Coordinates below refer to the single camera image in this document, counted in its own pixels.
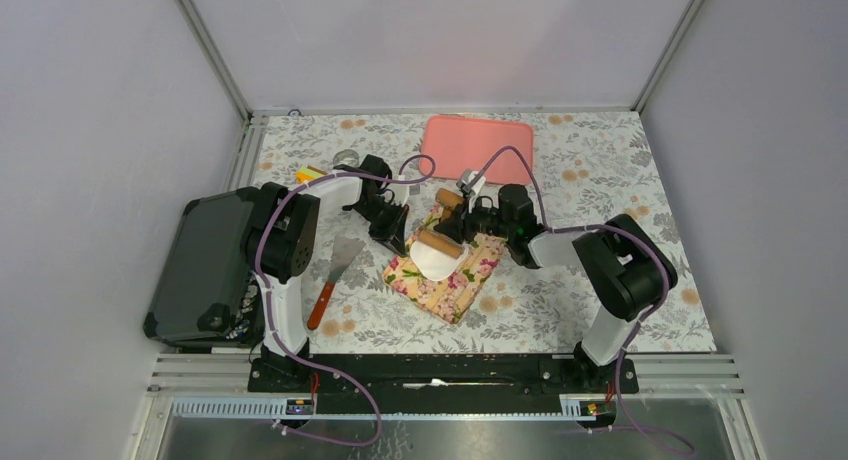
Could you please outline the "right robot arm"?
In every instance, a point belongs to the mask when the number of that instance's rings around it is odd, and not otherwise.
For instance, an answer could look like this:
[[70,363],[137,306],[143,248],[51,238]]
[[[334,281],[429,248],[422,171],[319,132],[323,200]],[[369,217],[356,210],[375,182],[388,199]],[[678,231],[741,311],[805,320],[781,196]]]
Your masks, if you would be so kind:
[[527,269],[572,265],[587,276],[601,308],[574,352],[573,376],[583,390],[597,392],[612,380],[612,364],[638,325],[678,283],[670,260],[628,214],[603,224],[550,229],[518,184],[502,186],[495,200],[440,189],[436,202],[442,216],[424,237],[449,255],[488,235],[504,240],[513,261]]

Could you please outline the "wooden double-ended roller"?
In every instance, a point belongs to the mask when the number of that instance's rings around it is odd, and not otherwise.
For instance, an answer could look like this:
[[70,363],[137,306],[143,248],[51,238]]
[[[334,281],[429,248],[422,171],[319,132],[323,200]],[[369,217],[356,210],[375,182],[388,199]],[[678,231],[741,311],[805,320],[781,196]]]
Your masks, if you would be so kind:
[[463,219],[467,212],[466,198],[440,188],[436,193],[436,203],[442,208],[441,216],[433,226],[425,227],[419,232],[418,240],[440,253],[459,259],[464,252]]

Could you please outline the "pink plastic tray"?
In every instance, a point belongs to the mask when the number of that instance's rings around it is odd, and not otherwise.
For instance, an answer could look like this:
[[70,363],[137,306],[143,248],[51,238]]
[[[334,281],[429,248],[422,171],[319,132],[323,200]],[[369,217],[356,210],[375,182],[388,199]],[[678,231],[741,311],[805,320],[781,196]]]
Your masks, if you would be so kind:
[[436,162],[434,176],[457,180],[478,170],[501,148],[512,146],[533,166],[534,132],[521,122],[439,115],[425,124],[421,152]]

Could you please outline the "floral cutting board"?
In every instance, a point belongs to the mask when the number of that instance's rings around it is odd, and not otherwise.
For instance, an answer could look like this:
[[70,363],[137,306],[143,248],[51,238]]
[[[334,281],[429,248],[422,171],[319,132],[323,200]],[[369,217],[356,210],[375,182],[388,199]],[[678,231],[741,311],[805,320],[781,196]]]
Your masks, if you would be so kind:
[[396,256],[382,273],[384,283],[420,309],[450,323],[459,323],[486,281],[500,264],[505,241],[478,234],[454,258],[418,240],[419,233],[438,222],[442,207],[432,206],[421,226],[406,240],[408,254]]

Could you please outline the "metal scraper red handle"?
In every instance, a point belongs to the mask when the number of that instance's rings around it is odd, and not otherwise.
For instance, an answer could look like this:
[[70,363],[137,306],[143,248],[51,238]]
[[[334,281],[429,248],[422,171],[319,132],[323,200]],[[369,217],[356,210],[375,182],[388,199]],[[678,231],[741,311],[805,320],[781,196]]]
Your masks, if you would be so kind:
[[330,259],[330,270],[316,304],[306,322],[308,330],[314,331],[320,326],[336,284],[364,247],[365,242],[360,239],[342,236],[335,238]]

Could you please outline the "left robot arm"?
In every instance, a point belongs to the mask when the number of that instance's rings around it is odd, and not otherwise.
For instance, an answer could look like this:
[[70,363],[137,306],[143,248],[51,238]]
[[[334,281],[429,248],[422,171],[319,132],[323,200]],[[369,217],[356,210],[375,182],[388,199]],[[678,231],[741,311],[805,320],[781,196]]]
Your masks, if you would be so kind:
[[269,182],[259,190],[262,203],[244,249],[262,295],[263,354],[275,360],[271,375],[282,388],[299,390],[310,377],[301,275],[312,260],[321,219],[356,212],[373,242],[405,257],[409,190],[428,178],[394,175],[385,161],[368,155],[358,167],[339,165],[291,189]]

